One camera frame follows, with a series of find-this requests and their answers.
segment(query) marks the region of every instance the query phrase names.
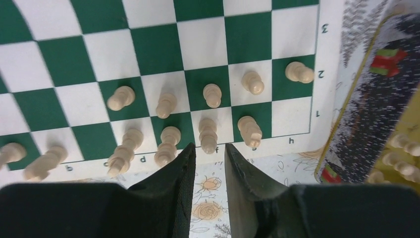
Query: captured chess pieces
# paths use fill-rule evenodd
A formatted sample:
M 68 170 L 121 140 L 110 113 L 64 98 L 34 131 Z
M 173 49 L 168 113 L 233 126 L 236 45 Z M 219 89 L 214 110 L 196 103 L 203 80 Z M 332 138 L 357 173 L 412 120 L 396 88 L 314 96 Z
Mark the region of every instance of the captured chess pieces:
M 16 162 L 26 156 L 26 149 L 18 143 L 9 143 L 0 148 L 0 170 L 3 165 Z
M 291 62 L 286 67 L 286 77 L 294 82 L 310 83 L 314 80 L 314 71 L 300 62 Z
M 121 86 L 117 88 L 114 94 L 108 99 L 108 108 L 113 111 L 119 111 L 125 106 L 128 106 L 134 102 L 136 95 L 133 89 L 128 86 Z
M 134 151 L 143 143 L 143 134 L 136 129 L 129 129 L 122 137 L 122 145 L 117 146 L 114 154 L 108 159 L 108 175 L 115 177 L 127 172 L 134 159 Z
M 174 126 L 168 126 L 160 134 L 162 143 L 157 147 L 155 163 L 163 167 L 175 159 L 176 145 L 181 140 L 181 132 Z
M 199 124 L 201 148 L 206 154 L 212 154 L 217 148 L 216 123 L 209 118 L 203 119 Z
M 170 93 L 164 93 L 159 98 L 159 103 L 156 107 L 156 114 L 159 118 L 167 118 L 173 110 L 175 110 L 177 104 L 176 97 Z
M 50 170 L 57 168 L 66 158 L 66 149 L 60 146 L 53 146 L 44 155 L 41 155 L 29 164 L 23 171 L 23 176 L 26 180 L 42 181 L 50 175 Z
M 254 118 L 250 116 L 240 118 L 238 121 L 238 128 L 241 132 L 241 137 L 247 146 L 257 148 L 260 145 L 263 132 Z
M 219 86 L 211 83 L 204 87 L 203 96 L 206 103 L 211 108 L 218 108 L 221 103 L 222 91 Z
M 242 77 L 242 86 L 254 95 L 264 91 L 264 83 L 256 72 L 248 72 Z
M 406 153 L 412 156 L 420 156 L 420 143 L 410 141 L 406 134 L 397 134 L 390 141 L 389 144 L 395 148 L 403 148 Z

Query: chess piece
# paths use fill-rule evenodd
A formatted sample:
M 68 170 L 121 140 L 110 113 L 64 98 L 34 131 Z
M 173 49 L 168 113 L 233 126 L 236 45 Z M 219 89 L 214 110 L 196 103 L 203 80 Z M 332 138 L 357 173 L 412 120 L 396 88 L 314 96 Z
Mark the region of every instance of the chess piece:
M 201 148 L 206 154 L 212 154 L 217 147 L 217 127 L 212 119 L 206 118 L 199 124 Z
M 242 77 L 242 86 L 254 95 L 264 91 L 264 83 L 256 72 L 248 72 Z
M 121 86 L 117 88 L 114 94 L 108 99 L 108 108 L 113 111 L 119 111 L 125 106 L 128 106 L 134 102 L 135 94 L 133 89 L 128 86 Z
M 67 150 L 63 147 L 53 146 L 29 164 L 23 171 L 23 176 L 26 180 L 42 181 L 50 175 L 50 170 L 57 168 L 67 158 L 67 155 Z
M 286 67 L 286 77 L 295 82 L 310 83 L 314 80 L 314 71 L 300 62 L 291 62 Z
M 369 175 L 366 182 L 368 182 L 368 183 L 384 183 L 385 178 L 384 178 L 383 173 L 381 171 L 375 170 Z
M 263 132 L 254 118 L 250 116 L 240 118 L 238 121 L 238 128 L 241 132 L 241 137 L 244 139 L 247 146 L 257 148 L 260 145 Z
M 181 140 L 181 132 L 174 126 L 168 126 L 160 134 L 162 143 L 157 147 L 155 163 L 163 167 L 175 159 L 176 145 Z
M 26 156 L 26 149 L 18 143 L 9 143 L 0 149 L 0 170 L 3 165 L 16 162 Z
M 156 107 L 156 114 L 159 118 L 167 118 L 173 110 L 175 110 L 177 100 L 173 94 L 164 93 L 159 98 L 159 103 Z
M 206 103 L 211 108 L 218 108 L 221 103 L 222 91 L 219 86 L 211 83 L 204 87 L 203 96 Z
M 134 159 L 134 151 L 143 143 L 143 134 L 136 129 L 129 129 L 122 138 L 122 145 L 117 146 L 108 159 L 108 175 L 115 177 L 127 172 L 130 162 Z
M 406 134 L 397 134 L 391 138 L 389 144 L 395 148 L 403 148 L 403 150 L 412 156 L 420 156 L 420 143 L 410 141 Z

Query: chessboard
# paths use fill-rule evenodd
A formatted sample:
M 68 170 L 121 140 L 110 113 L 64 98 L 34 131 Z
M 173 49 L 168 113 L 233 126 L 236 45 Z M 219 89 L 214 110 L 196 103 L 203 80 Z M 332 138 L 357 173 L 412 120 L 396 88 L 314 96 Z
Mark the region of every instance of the chessboard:
M 246 158 L 316 150 L 332 121 L 342 13 L 337 0 L 2 0 L 0 147 L 25 153 L 4 149 L 0 164 L 22 180 L 37 158 L 45 181 L 105 176 L 134 129 L 127 172 L 157 170 L 169 126 L 176 153 L 194 142 L 198 164 L 223 161 L 225 143 Z M 203 119 L 215 125 L 207 153 Z

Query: pawn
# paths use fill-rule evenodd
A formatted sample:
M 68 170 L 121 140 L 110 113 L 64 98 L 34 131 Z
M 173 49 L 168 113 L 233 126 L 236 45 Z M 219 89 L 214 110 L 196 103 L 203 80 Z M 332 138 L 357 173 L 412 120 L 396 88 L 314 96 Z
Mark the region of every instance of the pawn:
M 247 146 L 257 148 L 260 145 L 263 132 L 254 118 L 250 116 L 240 118 L 238 121 L 238 128 L 241 132 L 241 137 Z
M 204 87 L 203 96 L 206 103 L 211 108 L 218 108 L 221 103 L 222 91 L 219 86 L 211 83 Z
M 264 83 L 256 72 L 248 72 L 242 77 L 242 86 L 254 95 L 264 91 Z
M 175 159 L 176 145 L 181 140 L 181 132 L 174 126 L 168 126 L 160 134 L 162 143 L 157 147 L 155 163 L 163 167 Z
M 0 149 L 0 170 L 3 165 L 16 162 L 26 156 L 26 149 L 18 143 L 9 143 Z
M 406 134 L 397 134 L 389 141 L 389 144 L 395 148 L 403 150 L 413 156 L 420 156 L 420 143 L 410 141 Z
M 314 71 L 300 62 L 291 62 L 286 67 L 286 77 L 294 82 L 310 83 L 314 80 Z
M 201 148 L 206 154 L 212 154 L 217 148 L 216 123 L 209 118 L 203 119 L 199 124 Z
M 133 89 L 128 86 L 121 86 L 117 88 L 114 94 L 108 99 L 108 108 L 113 111 L 119 111 L 125 106 L 128 106 L 134 102 L 135 94 Z
M 57 168 L 67 158 L 67 155 L 67 150 L 63 147 L 53 146 L 29 164 L 23 171 L 23 176 L 26 180 L 42 181 L 50 175 L 50 170 Z
M 373 171 L 369 177 L 367 178 L 366 182 L 368 183 L 384 183 L 385 178 L 381 171 Z
M 129 129 L 122 138 L 122 145 L 117 146 L 108 159 L 108 175 L 115 177 L 127 172 L 134 159 L 134 151 L 143 143 L 143 134 L 136 129 Z
M 176 97 L 170 93 L 164 93 L 159 98 L 159 103 L 156 107 L 156 114 L 159 118 L 167 118 L 173 110 L 175 110 L 177 104 Z

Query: green square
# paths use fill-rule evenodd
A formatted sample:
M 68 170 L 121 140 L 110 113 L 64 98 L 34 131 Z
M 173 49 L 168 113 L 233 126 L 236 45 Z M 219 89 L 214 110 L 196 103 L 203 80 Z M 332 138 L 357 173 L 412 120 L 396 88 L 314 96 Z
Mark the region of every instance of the green square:
M 227 65 L 185 71 L 185 80 L 191 111 L 211 109 L 203 96 L 203 89 L 209 83 L 216 84 L 222 91 L 219 107 L 230 107 L 229 72 Z
M 8 163 L 10 170 L 22 170 L 40 156 L 40 152 L 29 133 L 0 136 L 0 147 L 12 142 L 25 147 L 26 156 L 19 161 Z
M 301 83 L 294 82 L 286 78 L 286 67 L 291 62 L 298 61 L 306 67 L 314 68 L 315 55 L 291 57 L 284 59 L 273 59 L 272 61 L 272 100 L 285 100 L 292 98 L 303 98 L 312 96 L 314 82 Z
M 96 81 L 81 36 L 40 41 L 38 45 L 56 87 Z
M 191 122 L 190 113 L 171 114 L 166 119 L 152 117 L 152 125 L 157 145 L 162 143 L 160 134 L 168 126 L 174 126 L 181 131 L 181 140 L 176 145 L 177 149 L 184 149 L 189 143 L 194 143 L 193 123 Z
M 31 131 L 68 127 L 54 89 L 13 94 Z
M 128 86 L 133 89 L 136 97 L 132 104 L 124 107 L 119 111 L 113 111 L 107 107 L 106 109 L 108 110 L 109 119 L 111 121 L 115 121 L 148 117 L 149 110 L 147 108 L 146 97 L 144 95 L 143 85 L 140 77 L 99 82 L 99 87 L 101 88 L 104 101 L 108 101 L 116 89 L 121 86 Z
M 117 147 L 109 122 L 72 127 L 85 160 L 109 158 Z
M 131 30 L 142 75 L 183 70 L 176 24 Z
M 12 0 L 0 1 L 0 45 L 31 41 L 25 20 Z
M 177 21 L 223 16 L 223 0 L 174 0 Z
M 271 59 L 271 12 L 225 18 L 229 64 Z
M 120 0 L 71 0 L 84 34 L 128 28 Z
M 272 0 L 273 10 L 315 4 L 319 4 L 319 0 Z
M 244 141 L 239 132 L 238 121 L 241 117 L 251 116 L 262 131 L 262 138 L 271 138 L 271 102 L 232 107 L 233 140 Z
M 3 82 L 3 79 L 1 78 L 1 74 L 0 74 L 0 94 L 2 93 L 7 93 L 7 88 Z

